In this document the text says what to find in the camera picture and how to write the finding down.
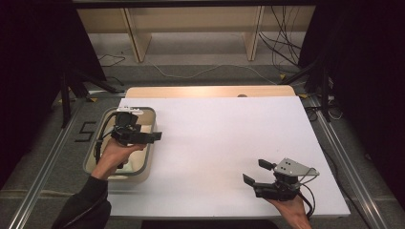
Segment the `white table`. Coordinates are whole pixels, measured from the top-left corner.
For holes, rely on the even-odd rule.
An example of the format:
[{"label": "white table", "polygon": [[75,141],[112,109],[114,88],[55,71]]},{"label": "white table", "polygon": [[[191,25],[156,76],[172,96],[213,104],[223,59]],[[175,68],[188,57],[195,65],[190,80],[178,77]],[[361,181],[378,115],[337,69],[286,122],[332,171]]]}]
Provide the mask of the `white table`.
[{"label": "white table", "polygon": [[[269,219],[280,216],[256,198],[242,174],[273,182],[258,166],[284,157],[315,168],[308,183],[314,217],[346,217],[343,199],[301,101],[296,96],[131,98],[121,105],[151,107],[162,139],[155,142],[149,178],[111,182],[112,216],[140,219]],[[308,190],[301,189],[311,201]]]}]

